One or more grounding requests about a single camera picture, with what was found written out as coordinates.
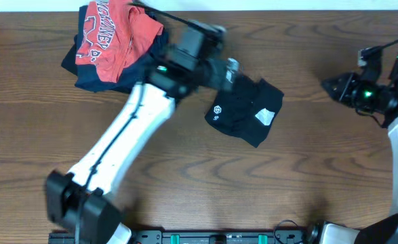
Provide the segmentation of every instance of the white background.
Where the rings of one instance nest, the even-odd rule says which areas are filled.
[[[0,0],[0,11],[78,11],[89,0]],[[157,9],[182,10],[394,10],[398,0],[144,0]]]

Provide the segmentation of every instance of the white logo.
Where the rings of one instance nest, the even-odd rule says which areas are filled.
[[[220,106],[215,106],[214,107],[214,113],[217,115],[217,114],[219,114],[219,113],[221,113],[221,107]]]

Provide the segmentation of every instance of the red garment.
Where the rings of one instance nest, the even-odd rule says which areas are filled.
[[[94,64],[101,81],[116,83],[163,31],[163,25],[128,5],[132,0],[90,2],[75,64]]]

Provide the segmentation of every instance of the wooden surface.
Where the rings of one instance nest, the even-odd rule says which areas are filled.
[[[285,93],[259,148],[210,127],[200,89],[150,139],[117,206],[166,229],[265,229],[325,218],[353,228],[387,216],[392,156],[385,129],[332,102],[320,79],[355,68],[357,50],[398,38],[398,12],[183,12],[228,29],[224,56]],[[180,25],[170,22],[174,33]],[[66,172],[125,103],[74,87],[60,67],[77,13],[0,14],[0,243],[46,243],[43,183]],[[398,47],[384,55],[384,76]]]

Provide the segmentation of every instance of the pile of clothes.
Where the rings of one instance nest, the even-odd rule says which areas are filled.
[[[62,62],[78,76],[76,87],[130,93],[144,80],[143,67],[168,43],[168,33],[155,15],[128,5],[131,2],[92,1],[80,7],[75,44]]]

